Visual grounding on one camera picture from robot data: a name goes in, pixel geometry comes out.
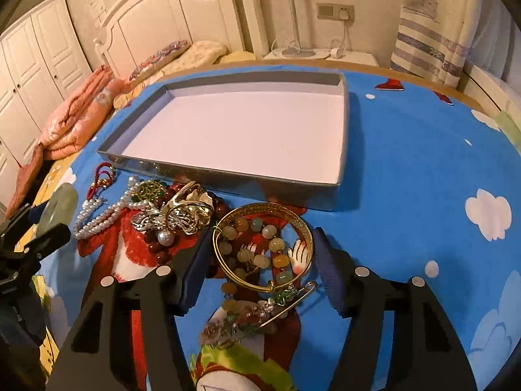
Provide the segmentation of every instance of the green pendant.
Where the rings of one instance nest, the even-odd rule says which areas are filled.
[[[50,196],[43,210],[36,236],[39,237],[57,224],[69,225],[77,207],[77,191],[69,183],[63,183]]]

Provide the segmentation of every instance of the wooden bed frame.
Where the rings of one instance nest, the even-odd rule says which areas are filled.
[[[229,51],[269,52],[260,0],[118,0],[95,39],[96,54],[119,77],[175,40],[213,40]]]

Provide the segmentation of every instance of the jewelry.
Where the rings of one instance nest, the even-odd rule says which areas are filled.
[[[123,196],[119,199],[117,203],[111,204],[108,206],[103,213],[96,216],[95,219],[90,220],[85,225],[83,223],[85,220],[89,219],[90,216],[95,212],[101,204],[105,203],[100,197],[94,197],[95,192],[100,189],[106,189],[110,184],[114,182],[114,175],[108,174],[108,178],[99,180],[100,170],[96,169],[97,179],[93,182],[91,187],[89,188],[89,192],[87,194],[87,199],[83,202],[83,209],[80,211],[77,216],[74,227],[72,227],[72,236],[77,240],[87,239],[93,235],[100,233],[101,231],[107,229],[110,225],[114,224],[114,222],[118,219],[123,209],[144,209],[150,205],[148,201],[142,202],[132,202],[131,196],[139,189],[139,178],[136,176],[131,176],[129,178],[128,184],[129,188],[124,192]]]
[[[300,239],[296,240],[292,250],[288,249],[288,255],[283,253],[286,243],[276,236],[278,231],[274,225],[263,225],[260,217],[253,218],[250,224],[244,217],[251,218],[258,213],[283,218],[296,229]],[[229,257],[225,261],[223,256],[229,256],[233,252],[230,242],[249,228],[254,233],[261,233],[264,239],[270,240],[268,249],[272,256],[271,260],[265,256],[264,251],[255,254],[257,245],[250,243],[247,246],[241,245],[235,255],[236,258]],[[313,238],[304,220],[283,206],[274,203],[254,203],[231,211],[214,227],[213,244],[217,260],[232,282],[225,282],[221,286],[225,294],[222,308],[227,315],[222,321],[207,323],[200,333],[201,345],[225,348],[248,334],[274,333],[277,327],[273,321],[278,317],[286,317],[293,307],[317,288],[315,281],[307,282],[300,289],[295,286],[295,283],[303,278],[311,267]],[[242,263],[244,267],[236,268],[237,263]],[[290,263],[293,272],[284,270]],[[270,264],[281,271],[275,276],[274,281],[268,282],[267,287],[246,281],[247,276],[259,269],[268,268]],[[267,300],[260,300],[257,304],[236,301],[233,295],[237,292],[238,285],[257,292],[267,292],[271,296]]]
[[[155,204],[149,204],[132,216],[130,222],[138,232],[143,232],[148,250],[156,256],[159,264],[168,261],[167,248],[174,244],[179,233],[193,235],[199,232],[209,225],[214,206],[224,205],[219,197],[195,181],[184,186],[173,184],[164,189],[158,188],[157,181],[145,181],[140,184],[134,199],[144,197],[156,197]]]
[[[244,271],[244,269],[236,268],[235,270],[232,270],[226,263],[223,257],[223,253],[219,249],[219,247],[226,247],[228,249],[228,246],[225,244],[223,245],[222,242],[229,243],[229,241],[233,241],[238,236],[237,229],[230,225],[230,223],[233,220],[236,220],[235,226],[238,227],[237,221],[239,220],[239,218],[244,218],[244,216],[254,215],[258,213],[264,213],[280,217],[289,222],[296,229],[297,233],[301,237],[301,242],[303,240],[305,243],[304,245],[307,248],[306,264],[305,266],[303,266],[302,270],[296,276],[293,276],[291,272],[284,270],[275,277],[277,284],[275,284],[274,281],[269,281],[267,287],[261,287],[259,285],[254,285],[252,283],[246,282],[244,280],[244,275],[242,274],[242,271]],[[252,228],[252,230],[254,232],[260,230],[259,221],[261,221],[260,218],[255,218],[252,221],[252,227],[254,228]],[[275,236],[276,233],[277,228],[274,225],[266,225],[264,228],[262,228],[262,236],[270,240],[268,247],[272,253],[281,252],[286,247],[286,243],[282,239]],[[223,217],[217,223],[217,225],[215,225],[213,233],[213,244],[217,260],[219,261],[219,264],[222,270],[225,272],[226,276],[228,276],[232,281],[234,281],[241,287],[251,289],[252,291],[257,292],[268,292],[270,294],[274,294],[278,291],[286,289],[289,284],[295,283],[296,281],[300,280],[308,272],[308,270],[311,268],[311,263],[313,260],[313,237],[306,222],[304,222],[304,220],[302,220],[301,217],[294,214],[294,212],[292,212],[290,209],[286,209],[284,206],[275,203],[253,203],[232,210],[225,217]],[[246,255],[243,256],[243,251],[244,249],[241,248],[241,250],[237,253],[237,258],[239,261],[243,257],[246,258]]]

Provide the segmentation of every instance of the gold bangle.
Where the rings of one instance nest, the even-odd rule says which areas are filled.
[[[306,264],[306,267],[304,270],[295,278],[293,278],[291,281],[283,283],[281,285],[275,285],[273,281],[270,281],[270,286],[268,287],[261,287],[259,285],[253,285],[249,282],[244,281],[243,279],[239,278],[226,264],[224,258],[222,257],[222,254],[220,253],[218,249],[218,243],[219,238],[221,237],[222,228],[225,226],[228,226],[233,220],[248,216],[248,215],[254,215],[254,214],[269,214],[272,216],[280,217],[289,223],[293,225],[293,227],[296,229],[296,232],[298,233],[301,240],[304,240],[306,242],[306,247],[308,249],[308,261]],[[214,243],[214,251],[215,255],[217,256],[217,260],[219,261],[219,264],[221,265],[222,270],[224,270],[225,274],[236,284],[240,285],[241,287],[251,289],[252,291],[257,292],[268,292],[270,294],[273,294],[274,292],[281,291],[282,289],[286,289],[290,284],[298,281],[301,279],[311,267],[311,263],[313,261],[313,237],[311,235],[311,230],[309,230],[308,225],[304,220],[296,215],[294,212],[292,212],[290,209],[286,209],[284,206],[281,206],[280,204],[275,203],[252,203],[252,204],[246,204],[246,206],[238,207],[235,210],[232,210],[230,213],[225,215],[214,227],[214,233],[213,233],[213,243]]]

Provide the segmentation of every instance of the wardrobe door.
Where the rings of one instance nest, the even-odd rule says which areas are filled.
[[[2,39],[7,66],[23,103],[40,129],[63,101],[38,48],[31,18]]]
[[[12,195],[15,193],[19,169],[15,158],[0,138],[0,203],[5,207],[9,206]]]
[[[32,16],[36,40],[63,98],[92,73],[77,40],[65,0],[54,0]]]
[[[0,47],[0,139],[4,148],[7,147],[14,158],[25,165],[31,159],[39,136],[40,130],[23,105],[18,89],[9,76],[4,52]]]

